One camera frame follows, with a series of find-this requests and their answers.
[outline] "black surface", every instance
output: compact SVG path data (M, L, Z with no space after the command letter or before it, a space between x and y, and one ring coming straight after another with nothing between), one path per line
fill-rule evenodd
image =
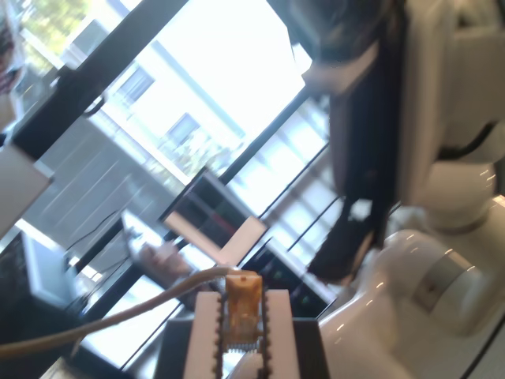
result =
M184 377L193 320L169 320L163 331L158 364L153 379Z
M300 379L330 379L319 323L313 319L293 319Z
M294 317L317 317L327 303L284 264L268 244L241 265L241 269L257 272L263 277L265 289L288 290Z
M153 379L182 379L193 320L170 320ZM293 319L300 379L330 379L317 320Z

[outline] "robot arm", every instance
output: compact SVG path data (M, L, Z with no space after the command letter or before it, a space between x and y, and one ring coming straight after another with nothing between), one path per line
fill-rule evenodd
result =
M352 279L383 246L391 207L418 205L437 160L505 155L505 31L498 1L270 3L313 63L304 79L330 97L330 145L342 215L309 266ZM350 210L372 202L365 220Z

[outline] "white surface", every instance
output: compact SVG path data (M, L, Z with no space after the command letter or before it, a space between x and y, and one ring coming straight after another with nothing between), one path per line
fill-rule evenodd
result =
M195 318L189 337L184 379L215 379L215 355L218 352L221 295L199 292L196 297Z
M269 290L265 303L268 317L270 355L268 368L271 379L298 379L298 357L292 322L290 294L287 290Z
M458 245L444 239L451 254L457 250L476 268L458 277L430 314L410 294L446 248L416 231L393 236L364 267L354 298L320 322L331 377L459 379L505 309L500 208L492 210L492 225L453 236Z
M485 217L496 188L492 165L438 162L433 164L419 204L431 227L467 227Z
M226 265L238 265L261 238L267 227L256 217L250 216L231 236L219 252Z
M13 146L0 148L0 238L49 186L49 178Z
M402 105L403 204L415 204L442 143L444 87L455 17L449 0L410 0Z
M505 119L505 32L460 29L453 46L447 132L452 143L468 144L485 124Z

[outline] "black frame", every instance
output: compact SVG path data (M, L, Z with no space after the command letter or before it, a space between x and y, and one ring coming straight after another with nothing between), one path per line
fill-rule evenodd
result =
M33 159L40 159L56 140L103 94L106 88L121 75L135 57L187 2L188 0L142 0L137 7L125 15L123 21L78 69L71 70L64 67L60 70L54 93L41 103L36 111L27 115L27 118L23 120L12 136L12 142ZM183 71L180 74L184 78L188 77L189 85L198 86L179 66L176 69ZM215 103L207 94L204 93L203 96L205 102L211 105ZM261 135L230 165L219 180L224 184L229 183L308 98L309 92L306 88L303 88ZM221 111L219 108L218 116L226 119L226 123L231 126L235 133L243 133L240 126L229 115L222 114ZM76 265L77 271L81 271L89 264L107 243L121 232L122 225L121 220L119 220L80 259ZM86 321L94 321L104 317L141 276L142 272L138 268L129 267L88 311ZM49 358L47 368L53 362L54 357ZM104 367L107 367L107 377L112 377L111 375L114 372L112 366L84 348L81 348L75 357L69 358L69 363L90 373L93 377L103 377ZM128 377L128 375L119 371L117 374L116 377Z

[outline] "white panel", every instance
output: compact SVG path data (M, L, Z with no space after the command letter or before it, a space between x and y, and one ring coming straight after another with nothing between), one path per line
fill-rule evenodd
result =
M215 379L217 364L221 295L199 292L196 297L195 318L189 337L184 379Z
M268 317L267 352L271 379L298 379L298 357L294 338L290 294L287 290L269 290L266 293Z

